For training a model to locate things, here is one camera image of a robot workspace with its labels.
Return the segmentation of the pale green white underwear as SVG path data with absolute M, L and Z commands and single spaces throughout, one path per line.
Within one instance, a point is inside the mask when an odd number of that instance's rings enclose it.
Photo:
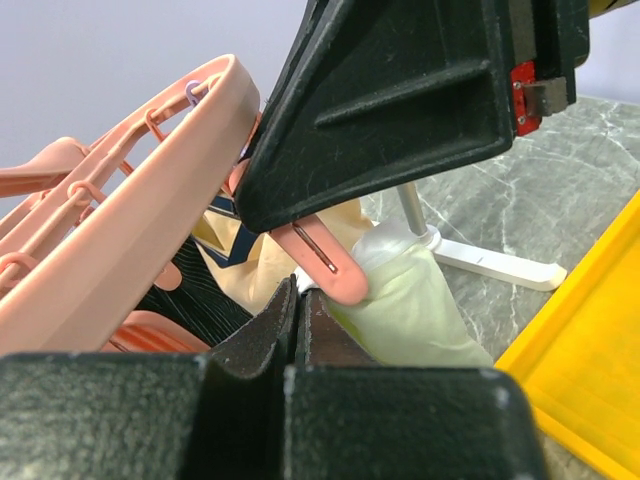
M 369 291 L 355 306 L 325 297 L 329 314 L 375 360 L 390 366 L 491 367 L 469 334 L 433 253 L 406 222 L 388 218 L 351 254 Z

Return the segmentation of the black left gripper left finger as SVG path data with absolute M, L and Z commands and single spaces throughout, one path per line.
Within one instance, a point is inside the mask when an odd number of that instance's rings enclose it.
M 203 354 L 30 353 L 1 361 L 5 479 L 273 479 L 298 294 Z

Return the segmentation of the pink round clip hanger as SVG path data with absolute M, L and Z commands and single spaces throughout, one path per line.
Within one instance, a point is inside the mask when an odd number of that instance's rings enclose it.
M 182 352 L 211 349 L 248 315 L 215 288 L 185 315 L 142 306 L 149 292 L 211 282 L 182 247 L 258 120 L 258 90 L 233 55 L 168 86 L 91 146 L 63 137 L 1 173 L 21 204 L 1 222 L 1 351 Z

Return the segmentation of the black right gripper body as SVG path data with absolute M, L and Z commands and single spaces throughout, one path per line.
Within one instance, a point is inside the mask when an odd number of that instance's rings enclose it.
M 516 134 L 576 102 L 576 69 L 589 55 L 587 1 L 510 1 Z

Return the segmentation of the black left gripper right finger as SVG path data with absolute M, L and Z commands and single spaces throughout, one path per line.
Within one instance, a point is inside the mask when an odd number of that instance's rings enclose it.
M 546 479 L 528 400 L 492 368 L 376 363 L 302 298 L 284 373 L 288 479 Z

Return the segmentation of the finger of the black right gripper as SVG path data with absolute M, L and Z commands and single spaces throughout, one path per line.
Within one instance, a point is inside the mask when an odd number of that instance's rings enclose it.
M 261 233 L 514 140 L 504 1 L 310 1 L 235 195 Z

